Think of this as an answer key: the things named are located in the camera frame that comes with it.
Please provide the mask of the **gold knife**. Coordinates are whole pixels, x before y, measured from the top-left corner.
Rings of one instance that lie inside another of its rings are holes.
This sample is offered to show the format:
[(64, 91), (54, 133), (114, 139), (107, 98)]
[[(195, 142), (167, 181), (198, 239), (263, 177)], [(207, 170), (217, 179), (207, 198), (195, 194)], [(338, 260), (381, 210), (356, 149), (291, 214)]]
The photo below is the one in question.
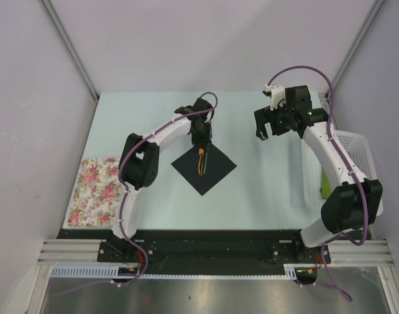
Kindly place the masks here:
[(204, 161), (205, 161), (205, 150), (204, 148), (199, 148), (198, 150), (199, 160), (198, 160), (198, 175), (202, 176), (204, 172)]

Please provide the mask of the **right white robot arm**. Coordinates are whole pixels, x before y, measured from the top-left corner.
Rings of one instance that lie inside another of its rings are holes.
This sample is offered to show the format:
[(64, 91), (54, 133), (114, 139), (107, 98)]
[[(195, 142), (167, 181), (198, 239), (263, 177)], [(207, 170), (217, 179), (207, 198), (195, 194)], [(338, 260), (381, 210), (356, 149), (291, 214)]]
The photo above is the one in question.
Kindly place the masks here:
[(293, 244), (293, 257), (308, 262), (315, 255), (315, 247), (352, 230), (361, 229), (365, 239), (368, 226), (378, 214), (383, 193), (381, 183), (369, 179), (352, 161), (329, 124), (328, 113), (312, 106), (307, 86), (267, 85), (263, 93), (270, 103), (254, 112), (256, 136), (265, 141), (270, 135), (295, 131), (317, 157), (331, 188), (320, 218), (302, 229), (301, 240)]

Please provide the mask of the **iridescent rainbow fork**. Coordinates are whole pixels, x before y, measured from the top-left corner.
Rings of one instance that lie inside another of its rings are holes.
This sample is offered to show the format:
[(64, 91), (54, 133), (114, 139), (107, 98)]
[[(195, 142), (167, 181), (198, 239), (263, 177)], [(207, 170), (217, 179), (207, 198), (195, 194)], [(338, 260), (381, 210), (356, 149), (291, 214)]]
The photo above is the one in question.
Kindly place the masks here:
[(203, 174), (203, 175), (206, 174), (208, 152), (209, 152), (209, 146), (205, 146), (205, 147), (203, 148), (203, 161), (202, 161), (202, 166), (203, 166), (202, 174)]

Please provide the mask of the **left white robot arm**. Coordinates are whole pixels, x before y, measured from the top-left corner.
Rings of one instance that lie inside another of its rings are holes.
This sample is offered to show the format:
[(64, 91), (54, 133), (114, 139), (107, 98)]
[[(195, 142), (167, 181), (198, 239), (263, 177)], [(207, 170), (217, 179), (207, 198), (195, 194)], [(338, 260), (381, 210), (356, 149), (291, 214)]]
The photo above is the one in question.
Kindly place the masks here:
[(112, 254), (120, 261), (128, 261), (142, 249), (131, 241), (137, 228), (135, 216), (142, 192), (152, 185), (158, 175), (161, 151), (183, 135), (191, 136), (192, 146), (198, 151), (196, 170), (204, 176), (212, 143), (212, 127), (218, 97), (213, 92), (200, 95), (193, 105), (179, 107), (169, 121), (145, 135), (130, 134), (124, 145), (119, 164), (118, 181), (124, 187), (117, 221), (112, 236), (107, 240)]

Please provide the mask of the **black paper napkin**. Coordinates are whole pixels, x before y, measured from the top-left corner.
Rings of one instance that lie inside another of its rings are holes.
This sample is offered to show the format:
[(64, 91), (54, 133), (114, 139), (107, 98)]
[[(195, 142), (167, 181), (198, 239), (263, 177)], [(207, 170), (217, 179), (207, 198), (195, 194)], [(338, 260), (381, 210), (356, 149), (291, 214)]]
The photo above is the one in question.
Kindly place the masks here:
[(199, 160), (199, 148), (192, 147), (171, 165), (201, 196), (210, 191), (237, 167), (225, 153), (213, 144), (209, 146), (207, 151), (205, 173), (202, 176), (198, 172)]

